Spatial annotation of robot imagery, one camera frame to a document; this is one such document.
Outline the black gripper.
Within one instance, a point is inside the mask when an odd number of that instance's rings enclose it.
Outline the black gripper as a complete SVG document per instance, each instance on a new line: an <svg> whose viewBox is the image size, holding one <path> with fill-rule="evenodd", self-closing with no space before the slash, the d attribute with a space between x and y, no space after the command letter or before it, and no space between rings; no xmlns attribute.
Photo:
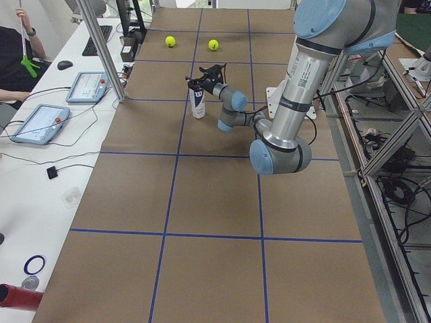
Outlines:
<svg viewBox="0 0 431 323"><path fill-rule="evenodd" d="M185 80L190 90L194 92L202 92L205 90L211 95L213 95L213 89L218 83L218 81L214 79L201 80L201 78L192 79L190 77L185 77Z"/></svg>

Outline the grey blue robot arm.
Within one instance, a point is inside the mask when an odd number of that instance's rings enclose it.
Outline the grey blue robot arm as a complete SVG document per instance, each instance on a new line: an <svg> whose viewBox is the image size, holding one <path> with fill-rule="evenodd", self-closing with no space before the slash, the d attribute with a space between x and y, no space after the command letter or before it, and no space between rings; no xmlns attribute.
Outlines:
<svg viewBox="0 0 431 323"><path fill-rule="evenodd" d="M272 120L245 109L247 97L224 82L220 65L202 69L202 76L187 79L187 85L222 102L219 129L253 128L258 138L251 143L249 157L256 173L300 172L309 165L312 151L298 131L329 63L340 54L370 53L392 45L398 11L398 1L301 1L294 16L298 52Z"/></svg>

